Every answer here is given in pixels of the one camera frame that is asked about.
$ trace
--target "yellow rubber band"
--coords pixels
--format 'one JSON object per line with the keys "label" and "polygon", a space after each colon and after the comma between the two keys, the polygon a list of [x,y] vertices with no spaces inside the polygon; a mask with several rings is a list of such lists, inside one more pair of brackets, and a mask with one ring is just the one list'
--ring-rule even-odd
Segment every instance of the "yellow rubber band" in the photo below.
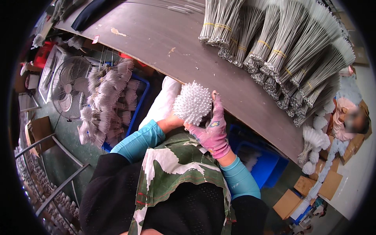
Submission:
{"label": "yellow rubber band", "polygon": [[224,24],[215,24],[215,25],[214,25],[214,28],[215,28],[215,27],[222,27],[222,28],[225,28],[225,29],[227,29],[228,31],[232,32],[231,28],[230,28],[229,26],[227,26],[227,25],[224,25]]}
{"label": "yellow rubber band", "polygon": [[262,43],[264,43],[269,48],[269,50],[271,49],[270,46],[266,42],[260,41],[260,40],[258,40],[257,42],[262,42]]}
{"label": "yellow rubber band", "polygon": [[243,47],[242,45],[238,46],[238,49],[242,50],[242,51],[247,51],[247,48],[246,47]]}
{"label": "yellow rubber band", "polygon": [[273,52],[276,53],[276,54],[279,55],[279,56],[282,56],[283,58],[286,58],[286,57],[287,57],[282,51],[273,50]]}
{"label": "yellow rubber band", "polygon": [[307,83],[308,83],[309,87],[311,88],[311,90],[313,90],[313,87],[310,85],[310,83],[309,82],[307,82]]}
{"label": "yellow rubber band", "polygon": [[236,44],[238,44],[238,41],[233,39],[233,38],[230,38],[231,41],[235,42]]}
{"label": "yellow rubber band", "polygon": [[283,68],[286,70],[286,72],[288,73],[288,74],[290,74],[290,76],[293,76],[293,74],[285,67],[285,66],[283,66]]}

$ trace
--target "fan guard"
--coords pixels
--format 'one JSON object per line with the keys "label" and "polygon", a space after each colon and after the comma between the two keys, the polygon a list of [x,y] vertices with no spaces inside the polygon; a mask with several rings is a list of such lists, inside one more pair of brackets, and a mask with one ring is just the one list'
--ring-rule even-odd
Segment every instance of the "fan guard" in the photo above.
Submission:
{"label": "fan guard", "polygon": [[56,111],[67,119],[79,119],[80,110],[89,96],[87,75],[91,63],[74,56],[62,63],[52,83],[52,103]]}

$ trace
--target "black cloth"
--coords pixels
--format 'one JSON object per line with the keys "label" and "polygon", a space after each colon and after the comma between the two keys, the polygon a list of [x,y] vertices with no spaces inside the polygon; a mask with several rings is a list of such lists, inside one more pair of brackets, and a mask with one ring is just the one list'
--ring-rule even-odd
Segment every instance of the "black cloth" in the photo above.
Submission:
{"label": "black cloth", "polygon": [[[80,205],[85,234],[118,235],[128,231],[136,208],[141,164],[130,164],[117,153],[99,157]],[[147,209],[143,229],[155,229],[164,235],[219,235],[225,220],[223,200],[222,188],[212,183],[182,183],[166,201]],[[232,223],[232,235],[263,234],[268,213],[263,201],[241,196],[231,203],[237,219]]]}
{"label": "black cloth", "polygon": [[77,16],[72,24],[72,29],[76,31],[84,31],[87,27],[92,25],[92,21],[98,18],[98,15],[103,15],[103,10],[111,7],[115,0],[94,0],[89,3]]}

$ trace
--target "white cloth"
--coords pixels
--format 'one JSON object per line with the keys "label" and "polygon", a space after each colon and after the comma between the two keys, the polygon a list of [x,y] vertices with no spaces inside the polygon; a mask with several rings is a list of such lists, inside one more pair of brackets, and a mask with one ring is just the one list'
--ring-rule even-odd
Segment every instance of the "white cloth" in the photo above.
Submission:
{"label": "white cloth", "polygon": [[141,129],[152,119],[155,122],[165,119],[170,114],[175,98],[180,94],[181,89],[182,85],[178,81],[166,76],[162,82],[162,90],[155,98],[149,112],[138,126],[138,129]]}

